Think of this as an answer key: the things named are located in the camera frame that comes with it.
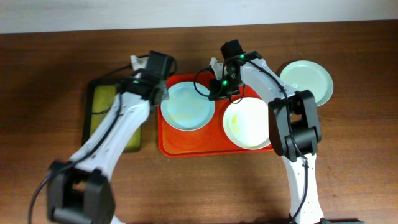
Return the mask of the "light blue plate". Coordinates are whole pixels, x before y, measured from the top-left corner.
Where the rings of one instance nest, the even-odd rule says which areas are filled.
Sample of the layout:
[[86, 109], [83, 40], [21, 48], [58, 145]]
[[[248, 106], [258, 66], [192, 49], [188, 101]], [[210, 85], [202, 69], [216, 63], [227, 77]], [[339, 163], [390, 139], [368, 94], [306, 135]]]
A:
[[215, 113], [215, 102], [202, 96], [210, 93], [202, 84], [180, 82], [168, 89], [169, 98], [161, 103], [163, 119], [180, 131], [195, 131], [206, 126]]

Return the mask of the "cream white plate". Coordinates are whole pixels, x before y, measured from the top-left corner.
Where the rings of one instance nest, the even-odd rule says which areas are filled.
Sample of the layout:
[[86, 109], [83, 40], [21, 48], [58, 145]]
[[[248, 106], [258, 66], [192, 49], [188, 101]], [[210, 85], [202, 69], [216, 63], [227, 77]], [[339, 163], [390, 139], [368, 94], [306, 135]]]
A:
[[228, 139], [243, 149], [253, 151], [270, 146], [267, 104], [255, 97], [236, 100], [224, 112], [223, 129]]

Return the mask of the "light green plate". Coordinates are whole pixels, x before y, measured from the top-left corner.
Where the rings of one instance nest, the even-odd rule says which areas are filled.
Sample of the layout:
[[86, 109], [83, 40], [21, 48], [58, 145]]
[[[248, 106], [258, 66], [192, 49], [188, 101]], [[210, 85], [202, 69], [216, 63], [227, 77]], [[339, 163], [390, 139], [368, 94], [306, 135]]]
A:
[[312, 61], [298, 60], [286, 65], [280, 73], [280, 79], [299, 91], [310, 90], [317, 106], [324, 105], [333, 94], [331, 75]]

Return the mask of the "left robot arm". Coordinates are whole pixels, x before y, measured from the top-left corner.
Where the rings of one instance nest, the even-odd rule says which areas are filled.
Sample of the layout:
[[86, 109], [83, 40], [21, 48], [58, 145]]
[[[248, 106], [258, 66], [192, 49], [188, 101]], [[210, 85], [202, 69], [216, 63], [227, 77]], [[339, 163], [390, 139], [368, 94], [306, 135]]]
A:
[[113, 170], [132, 135], [153, 106], [167, 99], [164, 80], [132, 78], [120, 87], [111, 110], [69, 161], [48, 169], [47, 218], [57, 223], [120, 223], [114, 214]]

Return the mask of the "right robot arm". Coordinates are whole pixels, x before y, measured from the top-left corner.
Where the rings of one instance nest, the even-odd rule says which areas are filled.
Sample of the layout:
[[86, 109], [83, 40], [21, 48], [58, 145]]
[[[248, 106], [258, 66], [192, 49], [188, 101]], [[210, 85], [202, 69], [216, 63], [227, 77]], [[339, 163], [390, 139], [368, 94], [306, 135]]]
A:
[[209, 69], [215, 75], [210, 100], [224, 100], [246, 85], [267, 104], [269, 139], [283, 160], [290, 187], [289, 222], [321, 223], [315, 161], [322, 133], [313, 94], [288, 86], [256, 51], [231, 54], [222, 63], [212, 58]]

